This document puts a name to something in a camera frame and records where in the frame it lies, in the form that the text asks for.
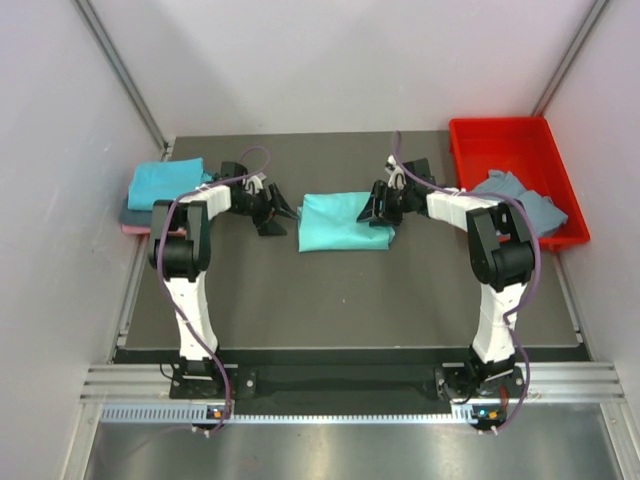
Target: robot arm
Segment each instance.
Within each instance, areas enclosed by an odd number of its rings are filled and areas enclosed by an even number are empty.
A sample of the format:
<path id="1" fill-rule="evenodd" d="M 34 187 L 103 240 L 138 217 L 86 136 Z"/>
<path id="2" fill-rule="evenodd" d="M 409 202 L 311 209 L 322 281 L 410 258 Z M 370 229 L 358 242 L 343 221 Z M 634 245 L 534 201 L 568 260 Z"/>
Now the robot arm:
<path id="1" fill-rule="evenodd" d="M 405 164 L 415 175 L 434 184 L 427 159 Z M 469 234 L 471 268 L 480 281 L 482 301 L 479 325 L 467 362 L 469 383 L 481 385 L 513 372 L 515 351 L 508 328 L 514 328 L 516 314 L 504 314 L 515 307 L 533 271 L 533 249 L 526 224 L 506 203 L 434 191 L 411 178 L 389 157 L 388 182 L 375 182 L 371 197 L 358 217 L 373 225 L 400 225 L 404 213 L 417 212 L 441 220 Z"/>
<path id="2" fill-rule="evenodd" d="M 246 173 L 244 166 L 224 162 L 220 177 L 233 178 Z M 199 193 L 180 201 L 171 220 L 163 252 L 164 282 L 173 301 L 213 352 L 218 348 L 218 338 L 211 327 L 205 293 L 205 275 L 211 259 L 210 221 L 227 211 L 247 215 L 251 216 L 259 235 L 274 236 L 287 234 L 275 221 L 276 215 L 297 218 L 275 184 L 268 186 L 270 195 L 267 193 L 263 179 L 254 175 L 245 182 L 228 186 L 201 187 Z M 153 205 L 148 252 L 153 268 L 157 266 L 160 238 L 171 204 L 170 200 L 159 200 Z M 182 374 L 197 371 L 209 375 L 214 371 L 209 365 L 210 355 L 195 341 L 186 322 L 178 314 L 176 317 L 180 331 L 180 357 L 183 359 Z"/>

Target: white enclosure panel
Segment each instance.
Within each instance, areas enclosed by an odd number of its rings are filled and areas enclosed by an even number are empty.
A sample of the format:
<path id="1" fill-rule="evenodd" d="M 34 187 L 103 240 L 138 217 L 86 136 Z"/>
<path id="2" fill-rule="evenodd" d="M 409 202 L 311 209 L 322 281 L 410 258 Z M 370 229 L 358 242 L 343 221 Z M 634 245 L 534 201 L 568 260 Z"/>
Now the white enclosure panel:
<path id="1" fill-rule="evenodd" d="M 640 2 L 611 2 L 547 117 L 591 243 L 564 255 L 594 353 L 640 422 Z"/>
<path id="2" fill-rule="evenodd" d="M 59 471 L 134 252 L 117 212 L 158 148 L 69 0 L 0 15 L 0 464 Z"/>
<path id="3" fill-rule="evenodd" d="M 528 115 L 591 0 L 93 0 L 166 135 Z"/>

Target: blue towel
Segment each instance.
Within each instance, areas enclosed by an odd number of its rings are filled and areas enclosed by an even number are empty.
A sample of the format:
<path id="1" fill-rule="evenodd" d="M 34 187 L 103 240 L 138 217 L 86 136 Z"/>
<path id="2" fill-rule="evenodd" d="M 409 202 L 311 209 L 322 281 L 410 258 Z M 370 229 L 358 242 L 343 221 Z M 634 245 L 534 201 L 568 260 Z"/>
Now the blue towel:
<path id="1" fill-rule="evenodd" d="M 388 250 L 393 227 L 356 221 L 370 196 L 369 192 L 305 195 L 298 209 L 298 251 Z"/>
<path id="2" fill-rule="evenodd" d="M 567 223 L 568 216 L 549 197 L 526 190 L 511 172 L 489 170 L 489 178 L 473 189 L 478 193 L 500 193 L 520 200 L 539 237 L 550 237 Z"/>
<path id="3" fill-rule="evenodd" d="M 204 171 L 202 158 L 142 163 L 136 168 L 129 185 L 127 207 L 150 211 L 156 200 L 174 200 L 211 180 L 211 175 Z"/>

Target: metal floor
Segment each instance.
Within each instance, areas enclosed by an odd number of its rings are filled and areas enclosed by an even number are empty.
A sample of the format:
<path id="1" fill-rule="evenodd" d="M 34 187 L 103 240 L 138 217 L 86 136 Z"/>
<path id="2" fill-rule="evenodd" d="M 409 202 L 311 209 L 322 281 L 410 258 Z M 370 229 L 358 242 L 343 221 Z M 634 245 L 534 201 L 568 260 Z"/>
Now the metal floor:
<path id="1" fill-rule="evenodd" d="M 622 478 L 598 405 L 527 405 L 498 437 L 466 425 L 230 425 L 209 440 L 174 431 L 126 457 L 163 428 L 101 424 L 86 479 Z"/>

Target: folded teal towel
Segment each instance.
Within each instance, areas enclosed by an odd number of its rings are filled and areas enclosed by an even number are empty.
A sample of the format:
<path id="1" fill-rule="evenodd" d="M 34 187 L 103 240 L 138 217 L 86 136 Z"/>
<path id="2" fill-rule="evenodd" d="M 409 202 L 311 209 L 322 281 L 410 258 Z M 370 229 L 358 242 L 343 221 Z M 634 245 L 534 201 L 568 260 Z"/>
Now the folded teal towel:
<path id="1" fill-rule="evenodd" d="M 356 219 L 368 192 L 304 196 L 298 209 L 299 252 L 314 250 L 388 250 L 393 227 L 370 227 Z"/>
<path id="2" fill-rule="evenodd" d="M 204 171 L 202 158 L 142 163 L 129 185 L 127 207 L 129 210 L 152 210 L 156 200 L 174 200 L 211 180 L 211 175 Z"/>

